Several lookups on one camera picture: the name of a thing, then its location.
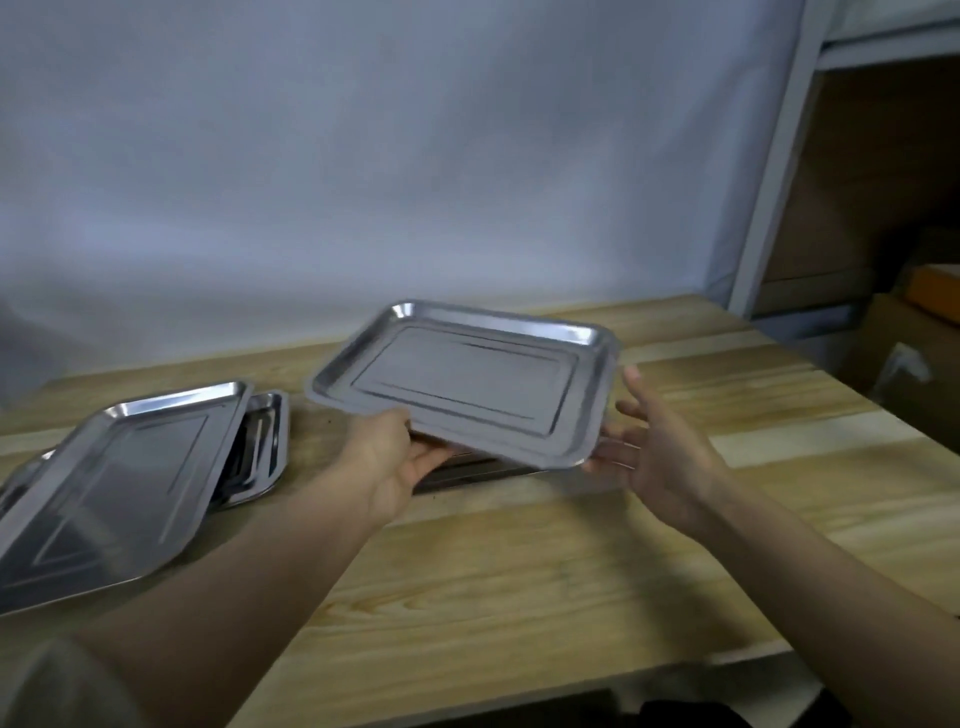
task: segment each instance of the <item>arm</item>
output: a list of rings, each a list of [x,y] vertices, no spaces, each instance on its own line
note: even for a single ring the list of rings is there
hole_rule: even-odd
[[[225,725],[414,485],[449,455],[402,410],[355,421],[337,462],[236,538],[76,639],[157,725]]]
[[[639,375],[588,461],[705,546],[867,726],[946,726],[960,716],[960,622],[737,482],[702,434]]]

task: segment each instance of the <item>white backdrop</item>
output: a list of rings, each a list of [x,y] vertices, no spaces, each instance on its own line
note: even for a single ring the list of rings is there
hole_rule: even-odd
[[[800,9],[7,0],[7,380],[27,350],[180,358],[402,297],[722,297]]]

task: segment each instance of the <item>wooden table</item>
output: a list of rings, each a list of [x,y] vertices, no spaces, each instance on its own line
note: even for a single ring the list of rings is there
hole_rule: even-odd
[[[960,611],[960,458],[703,299],[564,316],[611,328],[622,361],[638,364],[703,427],[745,481]],[[286,389],[294,395],[290,465],[276,493],[211,516],[180,559],[191,561],[338,451],[345,417],[298,394],[331,346],[53,382],[0,417],[0,476],[117,400],[235,377]],[[622,392],[619,384],[613,395]],[[172,571],[0,619],[0,667]],[[439,715],[776,648],[778,639],[712,557],[634,498],[579,473],[513,478],[415,497],[364,548],[235,725]]]

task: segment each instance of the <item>hand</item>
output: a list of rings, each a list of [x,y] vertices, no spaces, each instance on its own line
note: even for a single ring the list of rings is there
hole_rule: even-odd
[[[413,442],[407,431],[410,413],[391,409],[371,417],[354,417],[337,466],[370,488],[374,525],[386,525],[406,507],[414,486],[453,454],[442,445]]]
[[[707,437],[663,401],[636,367],[624,369],[623,381],[635,399],[619,400],[617,410],[646,425],[604,424],[604,438],[584,470],[616,477],[657,518],[697,538],[732,473]]]

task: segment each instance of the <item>forearm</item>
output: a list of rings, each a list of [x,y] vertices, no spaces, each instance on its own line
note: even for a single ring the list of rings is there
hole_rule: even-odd
[[[78,640],[158,724],[226,724],[370,537],[350,481],[323,473]]]
[[[960,715],[960,625],[949,614],[732,481],[700,540],[862,724]]]

